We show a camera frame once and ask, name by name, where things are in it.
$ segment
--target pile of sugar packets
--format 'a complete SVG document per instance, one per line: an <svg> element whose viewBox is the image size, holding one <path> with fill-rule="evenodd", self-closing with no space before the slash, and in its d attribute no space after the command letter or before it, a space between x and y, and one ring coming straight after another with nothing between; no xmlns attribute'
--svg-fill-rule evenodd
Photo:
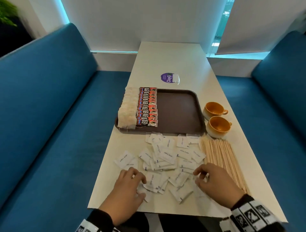
<svg viewBox="0 0 306 232"><path fill-rule="evenodd" d="M203 164L205 154L199 149L200 135L178 135L165 137L161 133L146 133L147 146L139 153L147 183L140 183L137 192L146 193L145 201L149 202L153 194L164 194L168 182L174 188L170 192L181 203L192 192L197 197L205 196L194 184L193 171ZM114 162L121 168L138 168L139 159L125 151Z"/></svg>

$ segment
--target hand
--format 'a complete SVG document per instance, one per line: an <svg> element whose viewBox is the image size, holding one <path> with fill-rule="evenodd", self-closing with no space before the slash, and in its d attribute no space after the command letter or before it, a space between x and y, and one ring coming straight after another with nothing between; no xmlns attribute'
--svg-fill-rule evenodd
<svg viewBox="0 0 306 232"><path fill-rule="evenodd" d="M209 173L209 179L204 182L205 175ZM200 177L196 179L196 185L226 208L232 208L244 195L244 192L235 184L224 168L212 163L202 164L193 174Z"/></svg>
<svg viewBox="0 0 306 232"><path fill-rule="evenodd" d="M146 197L145 193L136 196L138 184L146 184L146 177L137 169L130 167L128 171L121 170L114 189L99 207L110 215L114 226L129 219L139 208Z"/></svg>

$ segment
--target black planter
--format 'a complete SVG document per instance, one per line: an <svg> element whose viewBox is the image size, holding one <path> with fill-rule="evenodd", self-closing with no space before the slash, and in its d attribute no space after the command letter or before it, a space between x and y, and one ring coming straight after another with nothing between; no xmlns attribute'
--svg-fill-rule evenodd
<svg viewBox="0 0 306 232"><path fill-rule="evenodd" d="M17 27L0 22L0 57L33 40L18 17L12 17L10 20Z"/></svg>

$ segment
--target tabletop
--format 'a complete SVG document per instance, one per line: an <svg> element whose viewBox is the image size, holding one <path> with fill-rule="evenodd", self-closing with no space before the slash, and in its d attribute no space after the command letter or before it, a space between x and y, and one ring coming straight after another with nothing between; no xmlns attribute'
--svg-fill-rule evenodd
<svg viewBox="0 0 306 232"><path fill-rule="evenodd" d="M180 83L162 81L161 75L164 73L178 74ZM191 90L197 94L202 110L210 101L222 104L229 111L223 117L233 124L224 139L233 147L250 194L267 206L281 221L287 222L199 44L141 42L127 86ZM88 208L98 208L113 189L120 172L114 159L125 150L137 157L145 147L149 147L145 142L145 135L121 133L117 128L113 128ZM142 161L139 162L139 170L145 174ZM191 194L183 203L178 204L168 190L164 195L153 195L152 200L149 203L143 202L138 211L209 217L230 215L229 209L218 205L210 198L197 198Z"/></svg>

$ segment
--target pile of wooden stirrers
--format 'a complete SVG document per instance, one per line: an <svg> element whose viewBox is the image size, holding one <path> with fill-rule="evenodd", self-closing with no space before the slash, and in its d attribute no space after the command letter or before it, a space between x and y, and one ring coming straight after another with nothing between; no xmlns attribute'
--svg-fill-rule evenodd
<svg viewBox="0 0 306 232"><path fill-rule="evenodd" d="M224 168L234 182L245 193L248 193L240 166L229 142L222 139L211 140L204 137L199 144L202 152L206 154L205 163L213 163Z"/></svg>

